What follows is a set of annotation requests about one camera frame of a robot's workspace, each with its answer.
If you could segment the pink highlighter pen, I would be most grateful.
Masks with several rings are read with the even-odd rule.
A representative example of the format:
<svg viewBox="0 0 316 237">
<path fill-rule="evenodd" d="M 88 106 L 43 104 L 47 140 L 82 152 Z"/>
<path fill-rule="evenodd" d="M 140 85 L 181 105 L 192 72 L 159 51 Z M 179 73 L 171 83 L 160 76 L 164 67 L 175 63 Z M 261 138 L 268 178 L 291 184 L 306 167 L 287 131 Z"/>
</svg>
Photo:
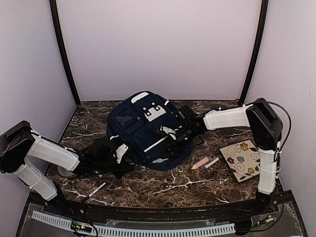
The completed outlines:
<svg viewBox="0 0 316 237">
<path fill-rule="evenodd" d="M 204 157 L 203 159 L 199 160 L 198 162 L 196 162 L 193 166 L 192 166 L 192 170 L 198 169 L 199 167 L 201 167 L 202 165 L 204 165 L 205 163 L 207 163 L 209 161 L 208 157 Z"/>
</svg>

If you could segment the navy blue backpack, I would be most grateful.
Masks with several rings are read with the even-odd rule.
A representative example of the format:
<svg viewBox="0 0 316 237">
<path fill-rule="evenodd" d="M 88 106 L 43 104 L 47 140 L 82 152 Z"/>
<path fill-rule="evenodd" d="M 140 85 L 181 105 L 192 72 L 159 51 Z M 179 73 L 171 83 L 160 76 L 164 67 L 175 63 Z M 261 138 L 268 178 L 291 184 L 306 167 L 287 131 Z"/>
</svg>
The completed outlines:
<svg viewBox="0 0 316 237">
<path fill-rule="evenodd" d="M 161 157 L 163 146 L 176 140 L 159 135 L 154 129 L 166 126 L 178 135 L 182 124 L 176 114 L 177 108 L 169 100 L 150 91 L 141 91 L 109 113 L 107 136 L 117 148 L 126 144 L 129 149 L 125 154 L 138 164 L 158 171 L 170 170 L 187 159 L 193 150 L 193 144 L 188 143 L 180 157 Z"/>
</svg>

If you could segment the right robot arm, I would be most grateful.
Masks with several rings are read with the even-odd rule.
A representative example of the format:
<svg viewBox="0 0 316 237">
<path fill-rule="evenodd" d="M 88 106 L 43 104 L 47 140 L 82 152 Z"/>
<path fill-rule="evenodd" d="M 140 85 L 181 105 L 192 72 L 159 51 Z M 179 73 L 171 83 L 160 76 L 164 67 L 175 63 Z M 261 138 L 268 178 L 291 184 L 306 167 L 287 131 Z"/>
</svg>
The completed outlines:
<svg viewBox="0 0 316 237">
<path fill-rule="evenodd" d="M 168 157 L 179 153 L 185 145 L 209 130 L 249 127 L 260 155 L 258 190 L 252 210 L 256 214 L 263 214 L 271 206 L 280 172 L 280 154 L 287 140 L 282 138 L 283 123 L 272 108 L 276 105 L 264 98 L 258 98 L 249 104 L 226 109 L 217 108 L 202 114 L 183 106 L 176 114 L 181 123 L 179 129 L 161 125 L 156 132 L 171 139 L 163 151 Z"/>
</svg>

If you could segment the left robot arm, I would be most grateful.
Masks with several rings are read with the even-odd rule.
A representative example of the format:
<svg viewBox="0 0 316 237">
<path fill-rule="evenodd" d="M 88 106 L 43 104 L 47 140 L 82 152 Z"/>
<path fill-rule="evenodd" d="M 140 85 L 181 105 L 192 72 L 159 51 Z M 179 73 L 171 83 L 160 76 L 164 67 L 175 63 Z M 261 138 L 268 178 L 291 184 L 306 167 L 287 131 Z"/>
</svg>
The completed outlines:
<svg viewBox="0 0 316 237">
<path fill-rule="evenodd" d="M 0 136 L 0 171 L 11 173 L 37 192 L 59 215 L 66 215 L 70 205 L 63 200 L 59 187 L 45 177 L 29 160 L 39 158 L 78 176 L 112 173 L 116 178 L 133 171 L 123 157 L 126 145 L 116 148 L 110 139 L 101 137 L 79 151 L 53 142 L 31 129 L 23 120 Z"/>
</svg>

